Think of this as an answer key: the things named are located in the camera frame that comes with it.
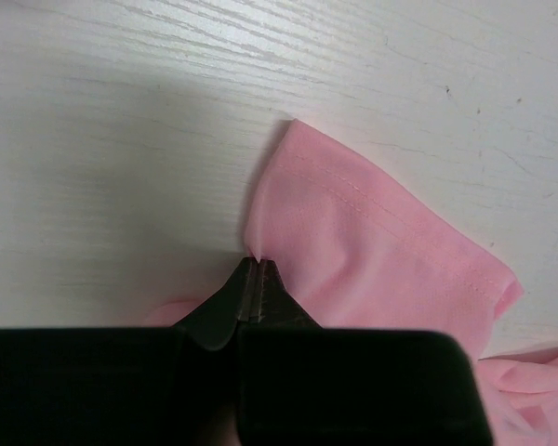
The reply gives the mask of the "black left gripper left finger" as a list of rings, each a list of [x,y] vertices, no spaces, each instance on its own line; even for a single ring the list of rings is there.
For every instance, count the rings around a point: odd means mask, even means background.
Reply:
[[[0,445],[189,439],[233,396],[234,334],[258,269],[164,327],[0,329]]]

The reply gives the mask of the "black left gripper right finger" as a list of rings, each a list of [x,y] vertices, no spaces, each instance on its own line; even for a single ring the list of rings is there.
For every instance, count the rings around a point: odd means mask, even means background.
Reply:
[[[235,271],[236,424],[245,445],[489,445],[458,342],[420,330],[319,326],[270,260]]]

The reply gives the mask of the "pink t-shirt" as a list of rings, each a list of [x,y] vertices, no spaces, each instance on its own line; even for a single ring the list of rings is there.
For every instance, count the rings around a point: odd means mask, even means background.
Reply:
[[[423,328],[478,358],[522,295],[512,271],[384,171],[292,121],[263,169],[246,250],[321,324]],[[558,348],[478,361],[496,445],[558,445]]]

